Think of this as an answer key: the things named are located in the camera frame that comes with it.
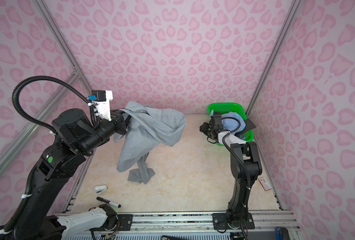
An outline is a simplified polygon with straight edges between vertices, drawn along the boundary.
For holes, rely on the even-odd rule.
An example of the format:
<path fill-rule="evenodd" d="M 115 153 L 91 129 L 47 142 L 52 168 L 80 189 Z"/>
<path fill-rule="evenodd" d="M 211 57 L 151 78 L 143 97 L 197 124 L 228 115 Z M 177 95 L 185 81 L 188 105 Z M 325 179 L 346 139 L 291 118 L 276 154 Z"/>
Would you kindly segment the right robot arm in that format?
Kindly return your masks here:
<path fill-rule="evenodd" d="M 224 214 L 213 214 L 213 228 L 224 234 L 227 230 L 241 230 L 246 239 L 247 230 L 255 228 L 252 214 L 248 210 L 248 201 L 252 186 L 262 174 L 262 165 L 255 142 L 247 142 L 235 136 L 236 131 L 228 130 L 223 120 L 230 119 L 241 126 L 241 122 L 234 117 L 223 117 L 215 112 L 208 123 L 203 123 L 199 130 L 213 140 L 215 144 L 222 144 L 230 153 L 230 169 L 234 177 L 234 189 L 228 208 Z"/>

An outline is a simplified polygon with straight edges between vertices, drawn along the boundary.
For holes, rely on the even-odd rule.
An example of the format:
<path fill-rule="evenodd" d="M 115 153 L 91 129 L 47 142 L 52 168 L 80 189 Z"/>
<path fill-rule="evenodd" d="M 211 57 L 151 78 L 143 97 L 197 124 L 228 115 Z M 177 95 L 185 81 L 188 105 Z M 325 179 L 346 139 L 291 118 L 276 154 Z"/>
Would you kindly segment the grey long sleeve shirt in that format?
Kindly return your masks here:
<path fill-rule="evenodd" d="M 157 145 L 174 146 L 181 139 L 186 117 L 174 109 L 156 109 L 130 101 L 127 103 L 124 117 L 131 117 L 125 135 L 114 134 L 117 143 L 125 138 L 116 166 L 118 172 L 129 170 L 128 181 L 147 184 L 155 175 L 147 166 L 146 160 Z"/>

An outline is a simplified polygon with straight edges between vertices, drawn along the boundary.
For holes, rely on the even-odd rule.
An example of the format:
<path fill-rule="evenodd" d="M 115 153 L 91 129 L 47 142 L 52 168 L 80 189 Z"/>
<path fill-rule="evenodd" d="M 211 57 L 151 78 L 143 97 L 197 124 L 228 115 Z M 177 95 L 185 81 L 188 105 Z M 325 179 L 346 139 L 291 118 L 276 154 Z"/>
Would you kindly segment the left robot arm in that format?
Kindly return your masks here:
<path fill-rule="evenodd" d="M 58 135 L 31 169 L 22 200 L 7 224 L 0 226 L 0 240 L 61 240 L 71 223 L 48 212 L 61 189 L 87 156 L 106 144 L 115 133 L 125 135 L 131 117 L 110 110 L 111 120 L 96 127 L 81 109 L 70 109 L 52 121 Z"/>

